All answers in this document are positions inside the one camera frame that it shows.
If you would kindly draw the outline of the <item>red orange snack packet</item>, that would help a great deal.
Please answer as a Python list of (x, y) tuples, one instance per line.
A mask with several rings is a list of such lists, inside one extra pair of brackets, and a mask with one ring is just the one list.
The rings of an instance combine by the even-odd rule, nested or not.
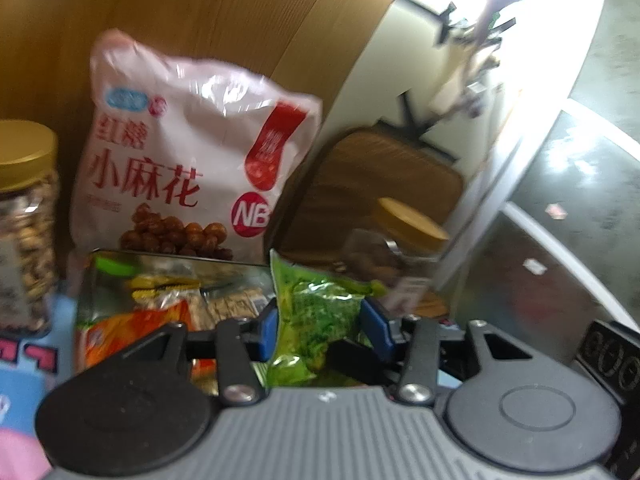
[(76, 370), (104, 361), (170, 322), (181, 322), (190, 332), (214, 328), (206, 307), (187, 299), (176, 300), (166, 308), (140, 308), (108, 316), (77, 331)]

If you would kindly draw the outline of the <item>white power strip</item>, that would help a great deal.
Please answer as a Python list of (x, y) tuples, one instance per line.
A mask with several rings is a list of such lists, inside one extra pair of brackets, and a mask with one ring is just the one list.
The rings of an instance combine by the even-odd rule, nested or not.
[(483, 114), (489, 84), (487, 74), (500, 65), (496, 46), (455, 47), (454, 66), (428, 103), (439, 118), (462, 113), (469, 118)]

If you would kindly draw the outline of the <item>wooden headboard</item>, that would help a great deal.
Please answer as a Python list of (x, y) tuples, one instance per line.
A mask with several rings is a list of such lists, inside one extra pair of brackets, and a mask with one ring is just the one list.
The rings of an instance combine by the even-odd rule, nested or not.
[(169, 55), (218, 58), (331, 106), (394, 0), (1, 0), (1, 114), (58, 135), (55, 248), (93, 104), (91, 48), (116, 28)]

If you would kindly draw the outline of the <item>nut jar with white label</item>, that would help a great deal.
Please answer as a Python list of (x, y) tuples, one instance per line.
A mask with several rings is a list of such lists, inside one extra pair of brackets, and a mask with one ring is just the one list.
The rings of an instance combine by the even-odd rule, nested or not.
[(56, 287), (54, 222), (58, 139), (36, 122), (1, 122), (1, 330), (50, 330)]

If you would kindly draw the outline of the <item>pink twisted dough snack bag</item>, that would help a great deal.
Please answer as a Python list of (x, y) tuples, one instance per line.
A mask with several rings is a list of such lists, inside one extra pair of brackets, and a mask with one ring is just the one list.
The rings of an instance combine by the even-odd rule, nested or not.
[(322, 103), (217, 60), (172, 58), (119, 30), (90, 58), (94, 117), (70, 207), (80, 252), (196, 252), (260, 263)]

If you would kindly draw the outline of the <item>nut jar with red label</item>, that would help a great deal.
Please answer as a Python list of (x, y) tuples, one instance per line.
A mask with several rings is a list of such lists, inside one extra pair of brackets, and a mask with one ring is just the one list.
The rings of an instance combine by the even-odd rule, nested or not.
[(360, 281), (386, 287), (381, 304), (395, 314), (413, 314), (430, 290), (448, 233), (422, 212), (382, 197), (372, 211), (369, 229), (354, 229), (346, 237), (341, 259)]

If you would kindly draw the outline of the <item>green snack packet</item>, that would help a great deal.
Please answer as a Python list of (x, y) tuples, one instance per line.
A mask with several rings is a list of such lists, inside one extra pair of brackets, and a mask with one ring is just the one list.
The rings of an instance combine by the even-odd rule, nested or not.
[(330, 344), (358, 338), (364, 298), (380, 298), (383, 283), (358, 282), (292, 263), (274, 250), (270, 270), (277, 297), (276, 348), (268, 362), (269, 387), (307, 387), (326, 374)]

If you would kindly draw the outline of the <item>black sheep print box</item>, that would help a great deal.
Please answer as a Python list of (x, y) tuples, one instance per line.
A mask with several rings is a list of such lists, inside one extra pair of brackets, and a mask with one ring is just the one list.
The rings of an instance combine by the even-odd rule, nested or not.
[(79, 285), (75, 342), (80, 328), (140, 308), (166, 308), (176, 300), (195, 300), (206, 307), (215, 328), (227, 318), (256, 318), (273, 297), (265, 266), (97, 250), (88, 258)]

